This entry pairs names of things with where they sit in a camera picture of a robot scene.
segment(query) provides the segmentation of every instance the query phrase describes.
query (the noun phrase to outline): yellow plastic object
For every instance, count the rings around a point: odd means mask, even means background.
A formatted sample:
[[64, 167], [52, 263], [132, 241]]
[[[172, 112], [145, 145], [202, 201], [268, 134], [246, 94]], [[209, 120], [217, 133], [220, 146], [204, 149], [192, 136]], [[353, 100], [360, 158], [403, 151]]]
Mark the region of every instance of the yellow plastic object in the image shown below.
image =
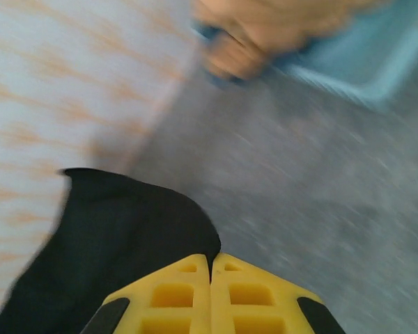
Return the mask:
[[212, 268], [213, 334], [314, 334], [297, 299], [315, 294], [227, 254]]
[[210, 283], [204, 255], [191, 255], [110, 294], [130, 304], [114, 334], [210, 334]]

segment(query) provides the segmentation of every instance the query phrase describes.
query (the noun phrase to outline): orange pattern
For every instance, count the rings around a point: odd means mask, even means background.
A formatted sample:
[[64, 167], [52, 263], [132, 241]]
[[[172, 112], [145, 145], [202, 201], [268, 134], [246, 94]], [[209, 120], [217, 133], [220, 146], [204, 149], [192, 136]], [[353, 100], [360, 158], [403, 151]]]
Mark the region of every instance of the orange pattern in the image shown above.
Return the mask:
[[[108, 164], [123, 173], [184, 82], [197, 48], [178, 19], [184, 6], [0, 0], [0, 305], [51, 235], [40, 231], [63, 198], [56, 171]], [[115, 19], [136, 13], [144, 19]]]

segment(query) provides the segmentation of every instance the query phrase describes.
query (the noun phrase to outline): gray carpet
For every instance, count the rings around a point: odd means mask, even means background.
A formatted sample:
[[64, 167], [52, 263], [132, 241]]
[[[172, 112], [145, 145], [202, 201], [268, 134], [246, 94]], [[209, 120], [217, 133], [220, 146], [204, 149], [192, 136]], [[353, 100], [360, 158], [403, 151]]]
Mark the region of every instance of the gray carpet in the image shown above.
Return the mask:
[[189, 195], [224, 251], [320, 295], [348, 334], [418, 333], [418, 71], [387, 115], [278, 76], [206, 79], [131, 176]]

